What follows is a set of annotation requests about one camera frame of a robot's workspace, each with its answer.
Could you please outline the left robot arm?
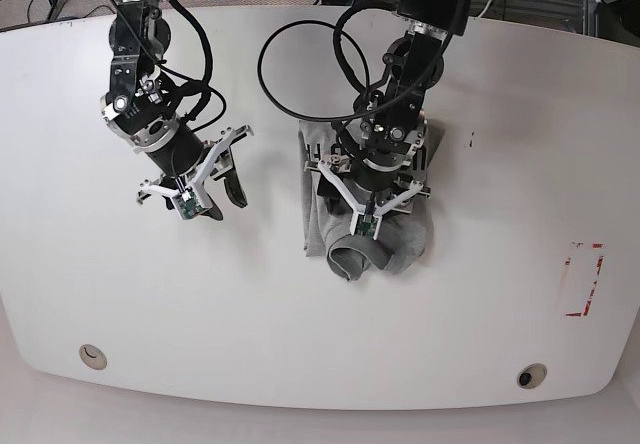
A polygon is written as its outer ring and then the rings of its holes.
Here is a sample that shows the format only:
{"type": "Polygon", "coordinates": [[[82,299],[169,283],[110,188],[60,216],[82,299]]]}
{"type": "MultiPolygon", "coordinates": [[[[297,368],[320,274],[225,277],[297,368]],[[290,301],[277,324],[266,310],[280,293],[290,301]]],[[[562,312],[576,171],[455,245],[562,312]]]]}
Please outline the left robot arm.
{"type": "Polygon", "coordinates": [[[464,34],[472,0],[362,0],[331,25],[332,47],[340,70],[354,88],[351,112],[334,117],[306,115],[287,107],[268,88],[260,51],[257,77],[261,90],[283,113],[300,121],[303,209],[324,206],[329,214],[352,212],[366,221],[404,212],[429,192],[423,169],[428,125],[424,100],[444,71],[444,54],[464,34]],[[384,11],[405,19],[408,30],[382,56],[378,79],[366,69],[357,77],[343,42],[346,26],[366,11],[384,11]]]}

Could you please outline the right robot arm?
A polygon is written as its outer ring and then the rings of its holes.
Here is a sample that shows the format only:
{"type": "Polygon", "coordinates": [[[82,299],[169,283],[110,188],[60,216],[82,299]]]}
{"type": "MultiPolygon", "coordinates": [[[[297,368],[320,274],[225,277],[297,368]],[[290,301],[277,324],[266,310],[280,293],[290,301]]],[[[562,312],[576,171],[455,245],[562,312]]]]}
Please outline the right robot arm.
{"type": "Polygon", "coordinates": [[[218,138],[202,140],[191,123],[221,94],[211,84],[214,59],[202,25],[178,0],[110,0],[115,19],[109,30],[113,56],[109,90],[101,112],[109,129],[135,152],[146,155],[160,170],[154,181],[141,183],[137,201],[153,195],[183,220],[223,218],[205,188],[207,180],[222,181],[229,201],[247,205],[232,147],[252,135],[248,126],[227,127],[218,138]],[[171,30],[160,7],[167,1],[195,30],[204,54],[200,78],[169,69],[164,55],[171,30]]]}

